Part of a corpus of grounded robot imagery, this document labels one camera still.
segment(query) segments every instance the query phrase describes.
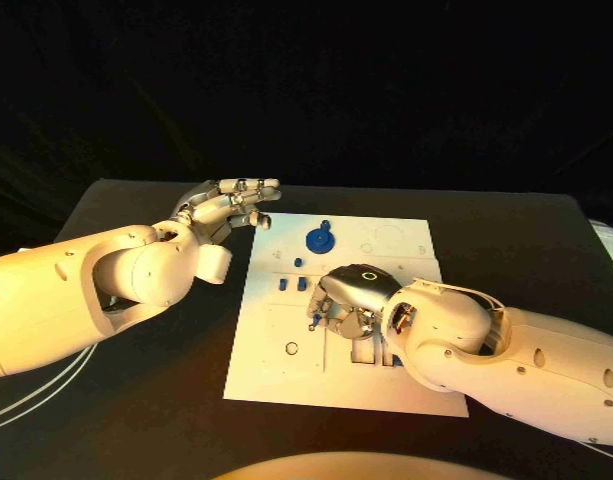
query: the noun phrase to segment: robotic hand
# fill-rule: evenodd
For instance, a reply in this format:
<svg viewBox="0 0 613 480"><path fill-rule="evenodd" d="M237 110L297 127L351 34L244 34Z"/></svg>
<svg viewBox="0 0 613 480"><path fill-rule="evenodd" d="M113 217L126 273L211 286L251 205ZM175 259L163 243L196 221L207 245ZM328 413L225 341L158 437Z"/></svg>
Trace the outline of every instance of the robotic hand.
<svg viewBox="0 0 613 480"><path fill-rule="evenodd" d="M169 220L0 257L0 376L54 362L162 313L194 278L224 282L231 228L270 228L279 181L208 181Z"/></svg>
<svg viewBox="0 0 613 480"><path fill-rule="evenodd" d="M610 335L506 308L475 290L420 278L403 287L369 265L322 277L307 316L310 328L322 325L354 340L368 338L378 323L406 371L431 390L468 394L555 435L613 445Z"/></svg>

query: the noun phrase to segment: black backdrop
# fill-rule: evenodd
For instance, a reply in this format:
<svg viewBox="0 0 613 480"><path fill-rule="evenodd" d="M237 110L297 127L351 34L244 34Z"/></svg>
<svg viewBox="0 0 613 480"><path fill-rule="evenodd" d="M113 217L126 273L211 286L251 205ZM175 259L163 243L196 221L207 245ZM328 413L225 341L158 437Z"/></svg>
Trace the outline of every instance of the black backdrop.
<svg viewBox="0 0 613 480"><path fill-rule="evenodd" d="M564 192L613 220L613 6L254 3L0 1L0 250L100 177Z"/></svg>

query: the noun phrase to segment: circular hole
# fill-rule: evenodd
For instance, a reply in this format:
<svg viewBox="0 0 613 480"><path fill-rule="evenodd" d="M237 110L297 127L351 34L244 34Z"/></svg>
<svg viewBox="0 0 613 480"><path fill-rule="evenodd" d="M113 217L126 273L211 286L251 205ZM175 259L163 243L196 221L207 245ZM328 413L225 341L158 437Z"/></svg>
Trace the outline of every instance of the circular hole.
<svg viewBox="0 0 613 480"><path fill-rule="evenodd" d="M541 351L541 348L538 348L534 351L534 365L540 368L544 367L547 363L547 356L544 355L544 352Z"/></svg>
<svg viewBox="0 0 613 480"><path fill-rule="evenodd" d="M61 262L54 264L54 270L57 271L57 275L61 277L61 280L65 282L68 280L68 271L65 269L65 265Z"/></svg>
<svg viewBox="0 0 613 480"><path fill-rule="evenodd" d="M613 388L613 372L609 368L604 370L604 385Z"/></svg>

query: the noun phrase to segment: table surface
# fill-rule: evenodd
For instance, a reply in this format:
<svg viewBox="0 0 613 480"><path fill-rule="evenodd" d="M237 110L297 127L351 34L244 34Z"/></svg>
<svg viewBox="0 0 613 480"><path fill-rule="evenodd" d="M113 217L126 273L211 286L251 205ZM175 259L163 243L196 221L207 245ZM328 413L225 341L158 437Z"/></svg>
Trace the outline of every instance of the table surface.
<svg viewBox="0 0 613 480"><path fill-rule="evenodd" d="M57 240L156 223L191 186L100 180ZM427 219L447 283L613 335L613 262L570 197L282 190L269 211ZM515 478L613 476L612 459L470 398L469 419L224 400L253 234L238 229L224 243L225 284L198 281L178 305L98 345L52 400L0 428L0 478L209 478L319 451L408 454ZM68 361L2 378L0 408Z"/></svg>

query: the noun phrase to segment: robotic arm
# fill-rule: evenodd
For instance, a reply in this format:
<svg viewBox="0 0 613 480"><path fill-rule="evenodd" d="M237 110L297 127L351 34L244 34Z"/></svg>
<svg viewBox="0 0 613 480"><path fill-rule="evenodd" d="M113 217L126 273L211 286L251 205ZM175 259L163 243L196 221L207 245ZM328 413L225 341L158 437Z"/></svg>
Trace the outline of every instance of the robotic arm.
<svg viewBox="0 0 613 480"><path fill-rule="evenodd" d="M231 228L270 228L256 208L280 198L279 181L208 181L171 219L0 257L0 376L36 368L159 315L195 277L220 284L231 261L218 245Z"/></svg>
<svg viewBox="0 0 613 480"><path fill-rule="evenodd" d="M488 309L468 293L485 299ZM369 265L325 275L307 316L354 340L368 338L380 324L406 371L427 388L468 394L555 435L613 445L610 335L508 308L473 290L418 278L403 287Z"/></svg>

